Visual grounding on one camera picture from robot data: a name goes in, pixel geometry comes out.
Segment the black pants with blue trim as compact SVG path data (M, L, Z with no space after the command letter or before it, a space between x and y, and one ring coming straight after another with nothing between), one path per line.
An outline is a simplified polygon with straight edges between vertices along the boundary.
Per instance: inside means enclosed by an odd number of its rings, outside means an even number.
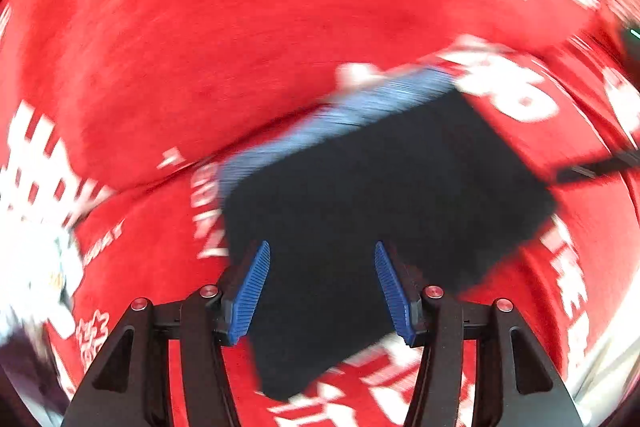
M250 343L260 389L278 401L392 330L376 243L457 293L555 210L546 184L431 68L339 98L234 155L218 187L231 260L270 245Z

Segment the red wedding bed blanket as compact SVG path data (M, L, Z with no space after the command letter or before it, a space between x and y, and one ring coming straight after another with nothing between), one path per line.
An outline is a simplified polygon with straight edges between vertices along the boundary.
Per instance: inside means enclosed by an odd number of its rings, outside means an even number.
M431 210L416 192L392 195L404 174L369 185L355 210L270 202L222 207L228 162L262 151L249 136L230 153L185 162L170 155L148 183L110 187L74 173L43 104L52 65L43 46L1 46L8 156L1 171L1 256L16 289L3 300L1 363L26 399L60 415L115 326L126 300L177 299L218 275L239 247L265 239L271 270L250 326L230 359L242 415L391 426L407 410L418 357L390 331L373 273L373 248L390 241L439 283L479 303L518 305L564 381L576 388L608 347L611 323L639 264L637 171L555 187L556 210L512 254L514 214L457 192Z

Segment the white floral cloth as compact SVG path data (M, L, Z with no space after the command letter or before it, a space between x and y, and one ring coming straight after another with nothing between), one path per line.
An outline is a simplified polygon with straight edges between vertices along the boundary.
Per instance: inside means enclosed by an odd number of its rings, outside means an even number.
M84 276L70 232L38 231L23 221L1 225L1 341L19 329L50 324L73 335L73 295Z

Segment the red wedding pillow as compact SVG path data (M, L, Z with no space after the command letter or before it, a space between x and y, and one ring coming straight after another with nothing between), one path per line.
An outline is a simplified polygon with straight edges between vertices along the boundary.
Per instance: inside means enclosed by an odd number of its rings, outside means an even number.
M50 191L160 179L296 112L343 63L472 34L527 51L599 0L2 0L1 162Z

